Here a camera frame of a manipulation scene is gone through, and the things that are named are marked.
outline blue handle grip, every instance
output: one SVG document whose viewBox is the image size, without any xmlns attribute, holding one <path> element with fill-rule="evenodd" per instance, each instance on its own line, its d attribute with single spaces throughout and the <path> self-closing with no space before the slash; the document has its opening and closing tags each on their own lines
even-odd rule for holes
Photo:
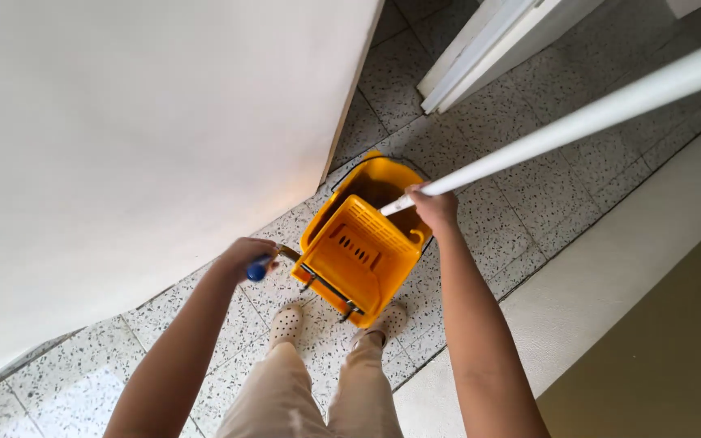
<svg viewBox="0 0 701 438">
<path fill-rule="evenodd" d="M 271 255 L 262 255 L 258 259 L 253 260 L 251 264 L 248 265 L 248 270 L 246 274 L 248 275 L 248 280 L 250 281 L 261 281 L 267 276 L 267 267 L 269 263 L 272 262 Z"/>
</svg>

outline hand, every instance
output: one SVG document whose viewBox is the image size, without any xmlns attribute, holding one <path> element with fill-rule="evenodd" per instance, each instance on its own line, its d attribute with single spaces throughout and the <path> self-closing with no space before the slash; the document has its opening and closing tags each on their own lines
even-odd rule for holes
<svg viewBox="0 0 701 438">
<path fill-rule="evenodd" d="M 405 193 L 415 203 L 415 211 L 418 216 L 432 229 L 434 236 L 440 239 L 441 235 L 458 228 L 456 220 L 458 202 L 453 192 L 442 195 L 430 196 L 421 193 L 421 187 L 429 184 L 429 181 L 411 185 L 405 189 Z"/>
<path fill-rule="evenodd" d="M 222 268 L 226 275 L 231 275 L 237 283 L 242 283 L 247 278 L 248 265 L 258 257 L 268 254 L 277 254 L 277 243 L 263 238 L 240 237 L 218 257 L 213 266 Z M 272 262 L 269 269 L 278 266 L 278 262 Z"/>
</svg>

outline white mop handle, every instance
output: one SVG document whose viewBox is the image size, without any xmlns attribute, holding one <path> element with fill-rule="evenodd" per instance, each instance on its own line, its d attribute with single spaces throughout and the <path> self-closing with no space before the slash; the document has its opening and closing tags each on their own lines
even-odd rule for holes
<svg viewBox="0 0 701 438">
<path fill-rule="evenodd" d="M 701 90 L 701 48 L 614 93 L 526 135 L 472 164 L 426 185 L 426 195 L 439 195 L 472 183 L 586 135 L 624 122 Z M 380 209 L 384 216 L 413 205 L 410 196 Z"/>
</svg>

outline leg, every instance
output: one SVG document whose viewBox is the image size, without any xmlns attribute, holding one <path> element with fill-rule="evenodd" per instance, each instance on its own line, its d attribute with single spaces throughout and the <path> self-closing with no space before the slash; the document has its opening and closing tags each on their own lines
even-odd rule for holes
<svg viewBox="0 0 701 438">
<path fill-rule="evenodd" d="M 388 307 L 370 328 L 354 337 L 353 351 L 340 369 L 340 383 L 329 406 L 329 429 L 340 436 L 402 437 L 391 384 L 383 374 L 383 346 L 401 333 L 404 308 Z"/>
<path fill-rule="evenodd" d="M 292 344 L 300 329 L 301 309 L 297 305 L 286 305 L 275 315 L 269 335 L 271 350 L 253 366 L 217 437 L 331 434 L 312 398 L 310 375 Z"/>
</svg>

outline terrazzo floor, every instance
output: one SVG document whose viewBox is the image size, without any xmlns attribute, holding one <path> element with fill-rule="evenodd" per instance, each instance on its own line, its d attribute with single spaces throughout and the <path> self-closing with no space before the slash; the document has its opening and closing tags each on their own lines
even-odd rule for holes
<svg viewBox="0 0 701 438">
<path fill-rule="evenodd" d="M 699 11 L 675 20 L 664 0 L 607 0 L 453 111 L 424 116 L 414 87 L 477 7 L 471 1 L 385 5 L 326 182 L 254 236 L 298 248 L 329 187 L 368 150 L 410 158 L 437 178 L 701 46 Z M 462 187 L 461 229 L 494 295 L 510 293 L 700 131 L 701 93 Z M 287 302 L 305 306 L 299 347 L 326 411 L 355 328 L 338 324 L 313 293 L 299 293 L 285 265 L 235 293 L 183 436 L 214 435 L 265 352 L 273 313 Z M 438 265 L 432 245 L 396 296 L 410 322 L 383 357 L 394 388 L 445 346 Z M 0 436 L 101 435 L 123 385 L 206 269 L 87 327 L 0 383 Z"/>
</svg>

